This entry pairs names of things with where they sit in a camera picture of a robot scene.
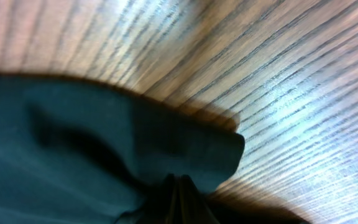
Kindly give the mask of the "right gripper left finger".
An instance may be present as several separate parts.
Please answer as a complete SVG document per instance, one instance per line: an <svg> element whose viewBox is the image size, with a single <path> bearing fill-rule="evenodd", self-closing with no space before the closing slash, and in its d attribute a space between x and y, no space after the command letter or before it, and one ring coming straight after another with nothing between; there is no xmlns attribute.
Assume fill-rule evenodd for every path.
<svg viewBox="0 0 358 224"><path fill-rule="evenodd" d="M150 196L145 206L144 223L178 223L178 189L174 175L169 174Z"/></svg>

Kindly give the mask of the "black polo shirt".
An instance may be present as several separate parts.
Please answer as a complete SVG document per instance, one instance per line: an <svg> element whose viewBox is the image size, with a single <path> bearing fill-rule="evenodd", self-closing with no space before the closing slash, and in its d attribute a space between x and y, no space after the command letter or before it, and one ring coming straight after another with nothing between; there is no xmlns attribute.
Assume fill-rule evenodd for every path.
<svg viewBox="0 0 358 224"><path fill-rule="evenodd" d="M219 223L303 223L279 207L209 195L244 138L74 78L0 75L0 223L144 223L167 175L188 175Z"/></svg>

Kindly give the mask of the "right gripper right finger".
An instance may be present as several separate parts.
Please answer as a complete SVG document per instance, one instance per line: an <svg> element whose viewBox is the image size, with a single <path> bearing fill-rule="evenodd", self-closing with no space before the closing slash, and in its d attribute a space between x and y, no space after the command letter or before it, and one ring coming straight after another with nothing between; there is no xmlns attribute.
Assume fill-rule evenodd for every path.
<svg viewBox="0 0 358 224"><path fill-rule="evenodd" d="M178 180L178 205L175 208L175 223L219 224L188 175L183 175Z"/></svg>

